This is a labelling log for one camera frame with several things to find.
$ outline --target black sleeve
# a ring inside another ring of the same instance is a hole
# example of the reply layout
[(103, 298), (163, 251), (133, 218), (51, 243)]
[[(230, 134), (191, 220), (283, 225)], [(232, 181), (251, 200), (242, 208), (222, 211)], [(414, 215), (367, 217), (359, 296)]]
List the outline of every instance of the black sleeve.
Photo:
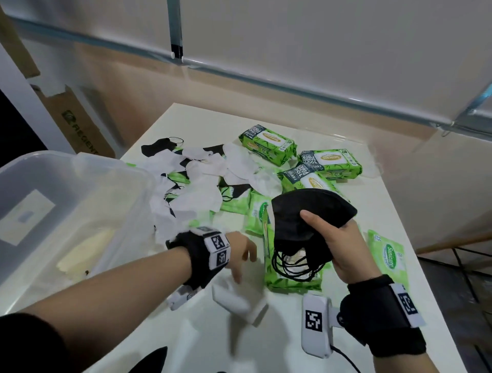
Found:
[(61, 336), (36, 316), (26, 313), (2, 316), (0, 333), (3, 367), (16, 372), (73, 371)]

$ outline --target clear plastic bin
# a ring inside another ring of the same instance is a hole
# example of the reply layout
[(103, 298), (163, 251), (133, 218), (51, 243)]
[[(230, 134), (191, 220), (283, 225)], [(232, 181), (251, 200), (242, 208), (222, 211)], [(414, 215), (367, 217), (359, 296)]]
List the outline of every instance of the clear plastic bin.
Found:
[(145, 170), (86, 153), (36, 152), (0, 168), (0, 314), (81, 280), (75, 248), (99, 249), (84, 277), (146, 256), (154, 186)]

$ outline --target floor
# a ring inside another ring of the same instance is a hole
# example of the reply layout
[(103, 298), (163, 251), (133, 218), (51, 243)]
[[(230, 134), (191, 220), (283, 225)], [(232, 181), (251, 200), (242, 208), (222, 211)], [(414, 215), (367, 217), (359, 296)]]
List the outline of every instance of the floor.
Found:
[(492, 373), (492, 276), (428, 259), (420, 264), (468, 372)]

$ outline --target wall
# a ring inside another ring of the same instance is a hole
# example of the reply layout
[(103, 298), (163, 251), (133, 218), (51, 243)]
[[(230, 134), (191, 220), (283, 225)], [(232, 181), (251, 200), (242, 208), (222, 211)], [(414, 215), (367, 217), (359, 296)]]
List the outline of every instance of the wall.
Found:
[(19, 30), (45, 94), (75, 89), (124, 153), (173, 103), (369, 144), (414, 248), (490, 229), (492, 144), (239, 80)]

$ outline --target green oval logo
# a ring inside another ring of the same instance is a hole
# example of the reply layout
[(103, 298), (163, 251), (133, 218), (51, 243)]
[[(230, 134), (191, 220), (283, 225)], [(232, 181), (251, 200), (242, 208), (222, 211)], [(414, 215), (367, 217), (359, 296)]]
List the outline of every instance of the green oval logo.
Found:
[(395, 253), (395, 249), (390, 245), (386, 244), (384, 250), (384, 263), (389, 269), (395, 269), (397, 266), (397, 255)]
[(260, 208), (258, 209), (258, 217), (259, 217), (261, 222), (263, 222), (263, 213), (264, 213), (266, 208), (267, 208), (267, 203), (263, 202), (261, 204)]

